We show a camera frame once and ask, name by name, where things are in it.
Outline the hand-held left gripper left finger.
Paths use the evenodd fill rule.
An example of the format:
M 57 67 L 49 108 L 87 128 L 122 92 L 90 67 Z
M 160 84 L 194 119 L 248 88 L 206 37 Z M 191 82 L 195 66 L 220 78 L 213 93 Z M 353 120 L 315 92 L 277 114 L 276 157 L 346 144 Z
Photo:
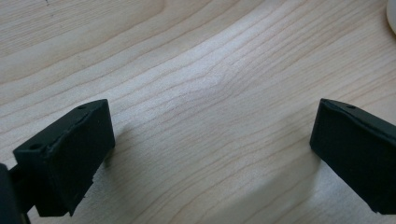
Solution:
M 115 137 L 106 99 L 80 105 L 14 150 L 12 175 L 24 212 L 72 215 Z

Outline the white round object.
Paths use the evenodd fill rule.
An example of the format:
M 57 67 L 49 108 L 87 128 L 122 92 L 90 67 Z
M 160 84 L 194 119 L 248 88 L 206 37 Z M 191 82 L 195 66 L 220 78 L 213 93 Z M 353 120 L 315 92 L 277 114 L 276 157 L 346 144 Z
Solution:
M 387 20 L 394 34 L 396 34 L 396 0 L 387 2 Z

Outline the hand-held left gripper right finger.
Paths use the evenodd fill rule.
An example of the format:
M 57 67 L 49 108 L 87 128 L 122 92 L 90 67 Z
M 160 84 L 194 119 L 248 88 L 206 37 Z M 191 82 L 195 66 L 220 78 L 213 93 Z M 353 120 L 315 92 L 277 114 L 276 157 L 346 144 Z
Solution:
M 322 99 L 312 150 L 376 213 L 396 215 L 396 126 L 354 105 Z

